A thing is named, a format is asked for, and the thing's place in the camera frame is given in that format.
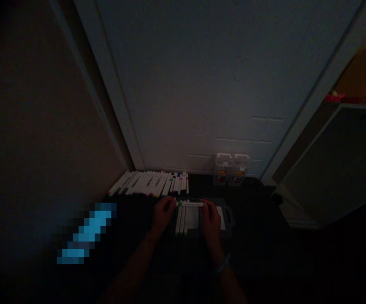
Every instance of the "beige wall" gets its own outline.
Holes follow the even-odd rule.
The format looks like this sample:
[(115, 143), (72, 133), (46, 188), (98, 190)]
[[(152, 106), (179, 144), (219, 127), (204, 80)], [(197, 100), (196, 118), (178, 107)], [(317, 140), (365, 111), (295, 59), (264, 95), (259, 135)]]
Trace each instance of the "beige wall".
[(49, 2), (8, 7), (0, 22), (0, 287), (18, 295), (42, 284), (36, 269), (52, 234), (123, 172)]

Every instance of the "plastic storage case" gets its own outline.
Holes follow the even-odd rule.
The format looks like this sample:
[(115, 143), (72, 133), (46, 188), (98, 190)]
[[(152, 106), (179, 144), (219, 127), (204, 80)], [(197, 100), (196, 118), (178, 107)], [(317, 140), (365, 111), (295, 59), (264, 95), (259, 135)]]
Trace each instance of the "plastic storage case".
[(245, 178), (245, 174), (252, 162), (246, 154), (235, 154), (233, 159), (233, 167), (229, 173), (228, 185), (240, 186)]
[(229, 153), (215, 155), (214, 185), (224, 186), (226, 184), (232, 166), (233, 158)]
[[(215, 206), (222, 207), (222, 214), (224, 217), (225, 222), (225, 230), (221, 230), (220, 237), (222, 239), (230, 239), (232, 237), (232, 227), (235, 225), (235, 221), (233, 219), (232, 210), (229, 206), (225, 204), (225, 201), (223, 198), (204, 198), (206, 200), (209, 200), (215, 204)], [(199, 198), (179, 198), (179, 201), (186, 201), (190, 200), (190, 203), (197, 203), (201, 202)], [(202, 235), (202, 229), (203, 229), (203, 213), (202, 208), (199, 208), (198, 210), (198, 229), (188, 229), (187, 235), (175, 235), (176, 231), (176, 222), (177, 222), (177, 213), (178, 213), (178, 207), (175, 208), (173, 212), (173, 218), (171, 220), (170, 224), (170, 234), (176, 238), (199, 238)]]

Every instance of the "bracelet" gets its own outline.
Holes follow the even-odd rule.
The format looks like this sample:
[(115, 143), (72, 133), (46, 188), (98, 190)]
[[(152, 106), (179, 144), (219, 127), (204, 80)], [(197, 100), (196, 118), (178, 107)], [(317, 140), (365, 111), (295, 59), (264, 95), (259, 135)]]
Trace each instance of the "bracelet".
[(228, 266), (229, 260), (230, 260), (230, 253), (227, 252), (225, 254), (225, 260), (223, 261), (223, 263), (217, 269), (215, 269), (212, 273), (218, 274), (218, 273), (223, 272), (225, 270), (226, 266)]

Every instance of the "hand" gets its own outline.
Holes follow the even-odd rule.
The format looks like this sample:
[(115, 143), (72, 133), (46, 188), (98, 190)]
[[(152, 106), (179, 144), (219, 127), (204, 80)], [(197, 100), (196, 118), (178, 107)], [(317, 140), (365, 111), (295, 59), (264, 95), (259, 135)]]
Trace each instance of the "hand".
[(225, 260), (225, 252), (220, 241), (221, 217), (215, 204), (208, 200), (201, 200), (203, 206), (203, 230), (214, 264), (219, 266)]
[(171, 196), (165, 196), (155, 205), (155, 211), (153, 213), (153, 225), (150, 230), (150, 234), (155, 239), (159, 239), (162, 236), (167, 225), (170, 223), (175, 207), (176, 198), (173, 198)]

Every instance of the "blurred object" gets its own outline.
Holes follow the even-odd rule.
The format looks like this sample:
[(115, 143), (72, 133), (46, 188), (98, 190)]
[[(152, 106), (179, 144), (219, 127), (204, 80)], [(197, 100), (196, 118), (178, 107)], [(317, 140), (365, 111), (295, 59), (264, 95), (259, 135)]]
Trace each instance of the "blurred object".
[(359, 98), (360, 103), (366, 99), (366, 49), (359, 52), (340, 77), (335, 86), (337, 92), (346, 94), (348, 98)]
[(340, 103), (342, 99), (346, 97), (346, 94), (338, 94), (337, 91), (332, 91), (331, 93), (327, 94), (324, 98), (324, 101), (328, 101), (331, 103)]

